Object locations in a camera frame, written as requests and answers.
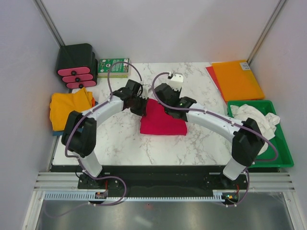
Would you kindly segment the magenta t shirt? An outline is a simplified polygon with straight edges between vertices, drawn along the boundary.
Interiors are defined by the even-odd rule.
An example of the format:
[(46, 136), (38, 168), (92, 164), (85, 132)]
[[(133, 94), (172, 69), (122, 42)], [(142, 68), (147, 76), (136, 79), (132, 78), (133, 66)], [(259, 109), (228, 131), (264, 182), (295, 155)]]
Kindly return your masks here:
[(186, 136), (186, 122), (175, 119), (165, 113), (162, 105), (154, 99), (149, 99), (146, 106), (146, 116), (140, 120), (140, 133), (158, 136)]

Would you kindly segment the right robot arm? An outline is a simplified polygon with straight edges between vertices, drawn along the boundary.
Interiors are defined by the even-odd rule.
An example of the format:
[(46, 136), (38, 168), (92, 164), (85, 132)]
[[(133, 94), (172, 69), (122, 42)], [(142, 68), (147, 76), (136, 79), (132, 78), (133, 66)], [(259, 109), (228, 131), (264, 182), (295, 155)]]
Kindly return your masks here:
[(192, 98), (180, 97), (181, 91), (172, 89), (166, 83), (155, 87), (153, 93), (166, 114), (205, 127), (231, 142), (231, 159), (219, 181), (222, 187), (232, 188), (237, 183), (237, 177), (252, 165), (264, 146), (257, 122), (252, 118), (240, 121), (216, 114)]

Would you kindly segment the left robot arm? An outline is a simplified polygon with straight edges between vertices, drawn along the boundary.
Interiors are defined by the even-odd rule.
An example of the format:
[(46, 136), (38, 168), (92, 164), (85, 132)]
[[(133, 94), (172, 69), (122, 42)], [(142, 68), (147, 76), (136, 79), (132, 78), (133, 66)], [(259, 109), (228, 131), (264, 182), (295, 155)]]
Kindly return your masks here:
[(61, 138), (65, 156), (76, 158), (83, 172), (89, 175), (89, 184), (101, 188), (105, 176), (94, 152), (97, 128), (110, 117), (129, 109), (133, 114), (146, 116), (150, 86), (128, 80), (124, 87), (110, 93), (106, 101), (83, 112), (70, 112)]

